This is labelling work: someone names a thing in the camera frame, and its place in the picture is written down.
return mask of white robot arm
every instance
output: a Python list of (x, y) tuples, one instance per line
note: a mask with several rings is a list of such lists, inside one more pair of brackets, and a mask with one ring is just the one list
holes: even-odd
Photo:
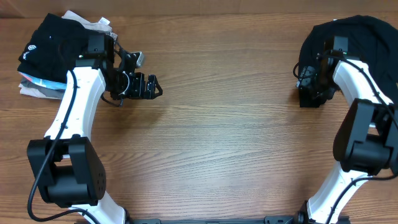
[[(373, 80), (372, 76), (370, 76), (369, 67), (366, 63), (359, 60), (349, 61), (363, 69), (366, 75), (371, 79), (376, 90), (379, 92), (380, 97), (387, 104), (392, 103), (390, 98), (386, 97), (380, 91), (376, 82)], [(355, 99), (364, 99), (370, 100), (373, 103), (381, 103), (374, 96), (374, 93), (363, 74), (346, 62), (338, 62), (333, 73), (333, 81), (341, 88), (349, 106), (351, 106)], [(308, 200), (307, 212), (309, 219), (315, 220), (317, 223), (326, 223), (331, 207), (336, 202), (342, 191), (353, 180), (363, 177), (368, 177), (368, 173), (356, 170), (345, 172), (341, 168), (340, 162), (336, 162), (319, 191)], [(344, 194), (344, 197), (340, 200), (333, 217), (331, 218), (331, 223), (336, 223), (338, 221), (338, 217), (344, 206), (365, 182), (365, 180), (358, 182)]]
[[(111, 92), (114, 100), (122, 101), (124, 98), (151, 100), (162, 95), (155, 75), (149, 75), (146, 83), (144, 74), (134, 71), (144, 61), (142, 52), (128, 53), (122, 48), (115, 51), (121, 56), (122, 63), (114, 69), (113, 46), (113, 39), (104, 34), (90, 37), (88, 51), (76, 60), (73, 73), (67, 72), (67, 89), (53, 124), (44, 139), (31, 140), (27, 148), (35, 184), (43, 200), (78, 212), (92, 224), (130, 222), (128, 212), (107, 193), (105, 169), (90, 143), (99, 99), (106, 101), (103, 98), (105, 90)], [(65, 117), (67, 122), (62, 129)], [(72, 165), (57, 167), (54, 162), (62, 159), (70, 159)], [(31, 201), (35, 189), (34, 185), (28, 201), (30, 217), (38, 222), (51, 220), (54, 216), (39, 218), (33, 215)]]

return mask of black bracket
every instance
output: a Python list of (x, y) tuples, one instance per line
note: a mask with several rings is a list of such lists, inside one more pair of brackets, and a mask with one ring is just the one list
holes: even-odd
[[(294, 215), (291, 224), (321, 224), (317, 223), (315, 220), (312, 220), (308, 217), (308, 212), (307, 212), (307, 203), (308, 201), (304, 201), (302, 206), (300, 207), (300, 210), (296, 212)], [(348, 216), (339, 216), (337, 223), (336, 224), (351, 224), (349, 217)]]
[(126, 224), (162, 224), (160, 219), (154, 218), (154, 219), (147, 219), (147, 220), (131, 220), (129, 223)]
[[(348, 52), (348, 38), (334, 36), (325, 42), (324, 55), (332, 55), (351, 60), (360, 60), (358, 55)], [(339, 62), (332, 58), (316, 58), (320, 60), (320, 68), (298, 65), (300, 74), (296, 87), (300, 94), (300, 107), (318, 108), (320, 105), (331, 100), (339, 86), (333, 81), (333, 73)]]
[[(35, 177), (52, 142), (49, 138), (29, 142), (27, 156)], [(55, 164), (62, 160), (63, 155), (70, 156), (71, 166)], [(106, 174), (90, 140), (78, 135), (59, 140), (53, 158), (45, 165), (38, 187), (44, 202), (56, 203), (61, 208), (79, 204), (97, 205), (105, 194)]]
[(264, 224), (293, 224), (294, 217), (292, 215), (273, 215), (266, 216)]
[(144, 99), (153, 100), (154, 98), (157, 98), (158, 96), (162, 95), (163, 95), (163, 89), (162, 87), (160, 87), (159, 83), (157, 82), (156, 75), (149, 75), (147, 88), (146, 91), (144, 92)]
[[(397, 118), (396, 109), (390, 110)], [(374, 124), (379, 135), (369, 134)], [(398, 167), (398, 132), (385, 107), (369, 100), (355, 99), (333, 143), (333, 155), (341, 168), (377, 175), (381, 169)]]

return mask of wooden table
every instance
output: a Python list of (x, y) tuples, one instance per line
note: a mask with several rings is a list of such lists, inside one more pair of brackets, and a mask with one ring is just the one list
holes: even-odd
[[(348, 106), (338, 93), (319, 109), (299, 108), (292, 68), (314, 25), (352, 15), (108, 18), (125, 49), (147, 55), (140, 71), (156, 74), (164, 95), (123, 108), (99, 102), (92, 143), (107, 191), (134, 218), (294, 214), (332, 168)], [(398, 27), (397, 13), (373, 16)], [(17, 87), (17, 58), (41, 22), (0, 20), (0, 223), (35, 223), (26, 212), (34, 181), (26, 146), (60, 104)], [(344, 213), (354, 223), (397, 223), (397, 186), (365, 184)], [(59, 211), (36, 195), (37, 215)]]

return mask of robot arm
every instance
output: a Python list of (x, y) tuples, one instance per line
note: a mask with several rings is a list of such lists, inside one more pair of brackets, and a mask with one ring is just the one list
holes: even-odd
[[(341, 40), (342, 37), (335, 37), (335, 39)], [(341, 49), (347, 49), (347, 46), (334, 46), (334, 49), (339, 50), (334, 53), (333, 50), (326, 50), (326, 52), (341, 57), (346, 55), (341, 52)], [(370, 76), (368, 65), (358, 58), (347, 58), (347, 60), (362, 68), (376, 91), (379, 92), (379, 96), (386, 104), (391, 105), (392, 101), (381, 92)], [(311, 77), (311, 81), (307, 80), (307, 83), (302, 83), (304, 79), (301, 79), (299, 86), (302, 88), (309, 86), (310, 88), (305, 88), (304, 91), (308, 91), (313, 96), (313, 100), (319, 101), (323, 98), (321, 102), (331, 99), (334, 91), (341, 88), (350, 105), (350, 110), (333, 144), (333, 155), (337, 162), (319, 191), (308, 200), (305, 208), (307, 217), (304, 218), (304, 223), (326, 223), (331, 214), (331, 208), (352, 181), (377, 175), (381, 169), (391, 168), (394, 172), (396, 168), (396, 160), (392, 158), (397, 156), (398, 147), (396, 141), (393, 140), (397, 129), (392, 123), (392, 118), (389, 118), (385, 108), (375, 97), (367, 79), (357, 68), (344, 61), (336, 62), (330, 58), (324, 58), (322, 64), (321, 72), (317, 74), (319, 77)], [(379, 136), (368, 134), (369, 127), (376, 128)], [(330, 223), (338, 223), (340, 212), (366, 181), (357, 182), (349, 188), (338, 202), (336, 209), (332, 211)]]
[[(86, 210), (99, 223), (127, 224), (128, 212), (106, 192), (105, 169), (90, 143), (96, 107), (104, 91), (109, 91), (114, 100), (123, 101), (125, 98), (151, 100), (162, 95), (162, 89), (155, 75), (149, 75), (146, 83), (144, 74), (134, 71), (144, 61), (142, 52), (128, 53), (122, 48), (115, 50), (122, 62), (119, 68), (114, 69), (113, 46), (113, 40), (105, 35), (90, 37), (88, 51), (79, 56), (73, 69), (76, 83), (68, 71), (67, 89), (57, 116), (44, 139), (30, 141), (27, 154), (36, 179), (39, 178), (39, 170), (44, 167), (44, 175), (37, 186), (45, 202), (71, 210)], [(67, 113), (74, 86), (77, 86), (75, 101), (65, 129), (55, 145), (53, 156), (45, 164), (49, 147)], [(55, 162), (62, 159), (70, 159), (72, 165), (57, 167)], [(90, 223), (96, 223), (87, 215), (82, 215)]]

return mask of folded clothing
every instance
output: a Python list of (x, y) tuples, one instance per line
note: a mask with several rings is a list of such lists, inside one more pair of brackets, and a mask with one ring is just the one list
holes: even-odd
[(26, 79), (25, 77), (22, 77), (21, 84), (19, 86), (21, 89), (20, 93), (27, 95), (27, 91), (31, 92), (34, 91), (35, 94), (38, 94), (37, 91), (39, 91), (41, 94), (43, 94), (45, 97), (42, 95), (40, 96), (41, 98), (51, 98), (51, 99), (62, 99), (63, 95), (65, 94), (65, 90), (52, 90), (46, 87), (42, 87), (39, 85), (36, 85)]
[[(302, 45), (298, 74), (305, 66), (319, 69), (318, 54), (323, 53), (325, 41), (336, 35), (348, 37), (348, 52), (366, 61), (380, 90), (397, 104), (398, 30), (371, 16), (353, 16), (314, 26)], [(300, 100), (300, 106), (311, 104)]]
[(36, 84), (38, 86), (44, 87), (44, 88), (48, 88), (51, 90), (66, 90), (67, 89), (67, 84), (65, 83), (59, 83), (59, 82), (53, 82), (50, 80), (44, 80), (41, 78), (36, 78), (33, 77), (31, 75), (25, 74), (23, 72), (19, 72), (20, 75), (22, 75), (22, 77), (25, 78), (25, 80), (30, 81), (33, 84)]
[(112, 32), (112, 27), (110, 27), (108, 24), (103, 24), (102, 22), (89, 22), (86, 19), (82, 18), (81, 16), (79, 16), (78, 14), (76, 14), (72, 11), (68, 10), (65, 13), (65, 15), (62, 16), (62, 19), (71, 19), (74, 21), (78, 21), (86, 29), (103, 32), (103, 33), (111, 36), (114, 40), (116, 40), (118, 38), (118, 35), (115, 34), (114, 32)]
[[(43, 80), (66, 83), (65, 63), (73, 65), (87, 50), (89, 36), (95, 34), (98, 32), (85, 29), (77, 21), (47, 14), (19, 57), (21, 64), (17, 70)], [(60, 44), (65, 63), (58, 55)]]
[(46, 99), (55, 99), (55, 100), (59, 100), (59, 98), (53, 98), (53, 97), (51, 97), (51, 96), (46, 96), (46, 95), (44, 95), (44, 94), (43, 94), (42, 92), (40, 92), (38, 89), (24, 87), (22, 84), (19, 84), (19, 88), (21, 88), (21, 90), (19, 91), (19, 93), (22, 94), (22, 95), (33, 96), (33, 97), (37, 97), (37, 98), (46, 98)]

